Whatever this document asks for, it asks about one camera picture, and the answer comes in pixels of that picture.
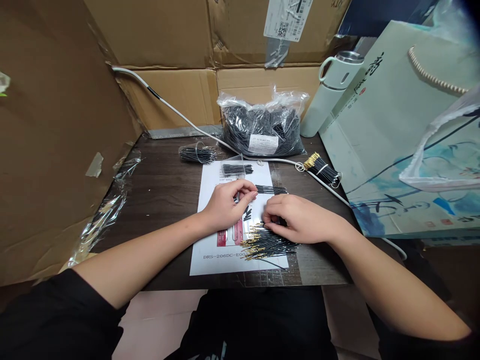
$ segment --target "forearm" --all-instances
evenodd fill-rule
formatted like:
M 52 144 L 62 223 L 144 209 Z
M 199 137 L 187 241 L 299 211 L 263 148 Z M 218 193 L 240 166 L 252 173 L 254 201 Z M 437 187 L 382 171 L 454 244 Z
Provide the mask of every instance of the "forearm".
M 417 338 L 451 341 L 470 334 L 469 327 L 416 276 L 355 229 L 347 229 L 330 245 L 380 318 Z
M 108 249 L 73 268 L 116 309 L 160 270 L 212 231 L 202 213 Z

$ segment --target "thermos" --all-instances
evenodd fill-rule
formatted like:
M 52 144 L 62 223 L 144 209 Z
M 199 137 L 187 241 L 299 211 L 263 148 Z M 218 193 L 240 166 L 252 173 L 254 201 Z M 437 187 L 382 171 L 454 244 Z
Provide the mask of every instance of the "thermos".
M 315 136 L 363 63 L 362 55 L 353 51 L 340 51 L 321 64 L 318 74 L 320 87 L 300 124 L 300 135 L 305 138 Z M 330 67 L 322 75 L 328 64 Z

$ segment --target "hand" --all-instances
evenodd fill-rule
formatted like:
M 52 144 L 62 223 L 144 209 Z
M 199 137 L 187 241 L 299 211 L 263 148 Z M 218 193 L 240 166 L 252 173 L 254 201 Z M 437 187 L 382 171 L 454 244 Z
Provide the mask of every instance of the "hand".
M 275 223 L 278 217 L 285 219 L 288 226 Z M 271 197 L 266 202 L 263 221 L 265 228 L 301 244 L 333 242 L 354 229 L 343 217 L 290 194 Z
M 234 197 L 240 193 L 240 200 L 235 204 Z M 239 179 L 215 186 L 207 206 L 201 212 L 210 226 L 212 233 L 233 226 L 258 195 L 257 187 L 250 181 Z

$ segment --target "dark wood desk surface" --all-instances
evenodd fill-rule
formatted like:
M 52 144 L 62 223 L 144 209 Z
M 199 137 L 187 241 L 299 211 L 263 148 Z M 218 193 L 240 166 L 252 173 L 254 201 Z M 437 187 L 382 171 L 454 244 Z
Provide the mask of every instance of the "dark wood desk surface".
M 202 165 L 184 162 L 178 156 L 182 145 L 195 143 L 199 137 L 151 140 L 141 137 L 136 147 L 141 162 L 131 177 L 131 190 L 115 224 L 93 248 L 100 253 L 130 239 L 173 224 L 197 212 Z M 320 137 L 304 138 L 309 155 L 319 153 L 328 159 Z M 309 155 L 289 160 L 304 162 Z M 309 174 L 294 166 L 276 163 L 279 181 L 290 194 L 304 197 L 339 214 L 358 227 L 350 208 L 324 189 Z M 345 197 L 341 189 L 338 193 Z M 379 239 L 373 242 L 390 256 L 399 259 L 396 251 Z M 168 264 L 145 290 L 183 290 L 295 285 L 338 285 L 351 282 L 338 255 L 326 244 L 301 245 L 289 257 L 288 270 L 273 269 L 227 274 L 190 276 L 192 246 Z

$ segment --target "white label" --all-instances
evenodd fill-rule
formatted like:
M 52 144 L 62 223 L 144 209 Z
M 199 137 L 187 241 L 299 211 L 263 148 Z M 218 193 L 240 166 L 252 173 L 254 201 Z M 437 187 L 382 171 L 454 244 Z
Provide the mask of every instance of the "white label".
M 263 36 L 298 43 L 313 0 L 270 0 Z
M 256 154 L 273 155 L 279 147 L 279 138 L 267 135 L 250 135 L 248 151 Z

